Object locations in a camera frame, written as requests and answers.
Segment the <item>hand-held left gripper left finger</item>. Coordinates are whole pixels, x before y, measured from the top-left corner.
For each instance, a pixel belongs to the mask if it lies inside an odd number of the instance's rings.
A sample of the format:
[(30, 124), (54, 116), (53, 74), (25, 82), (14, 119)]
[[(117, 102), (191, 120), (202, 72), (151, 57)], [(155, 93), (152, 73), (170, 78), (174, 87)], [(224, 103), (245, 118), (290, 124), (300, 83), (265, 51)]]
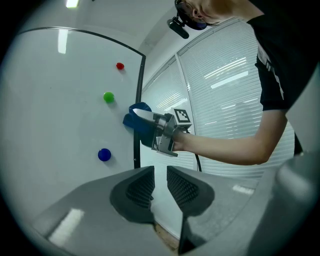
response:
[(155, 232), (154, 167), (87, 182), (44, 210), (31, 241), (46, 256), (170, 256)]

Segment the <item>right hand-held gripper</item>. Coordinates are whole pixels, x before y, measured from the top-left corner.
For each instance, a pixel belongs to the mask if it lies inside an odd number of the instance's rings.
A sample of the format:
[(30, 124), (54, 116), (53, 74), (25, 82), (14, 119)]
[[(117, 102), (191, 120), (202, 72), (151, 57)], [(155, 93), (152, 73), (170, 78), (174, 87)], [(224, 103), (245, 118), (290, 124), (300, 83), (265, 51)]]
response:
[(172, 108), (171, 112), (160, 114), (139, 108), (133, 112), (144, 122), (154, 125), (147, 126), (140, 131), (141, 143), (157, 153), (177, 157), (174, 152), (174, 134), (178, 131), (186, 132), (192, 125), (185, 109)]

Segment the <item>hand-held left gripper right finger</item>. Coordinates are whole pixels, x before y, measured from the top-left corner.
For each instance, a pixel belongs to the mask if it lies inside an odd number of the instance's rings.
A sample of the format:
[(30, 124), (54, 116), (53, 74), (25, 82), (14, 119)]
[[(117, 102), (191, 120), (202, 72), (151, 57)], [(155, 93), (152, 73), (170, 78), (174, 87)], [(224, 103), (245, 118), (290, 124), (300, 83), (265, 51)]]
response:
[(167, 188), (182, 212), (178, 253), (198, 248), (224, 231), (254, 194), (258, 181), (167, 167)]

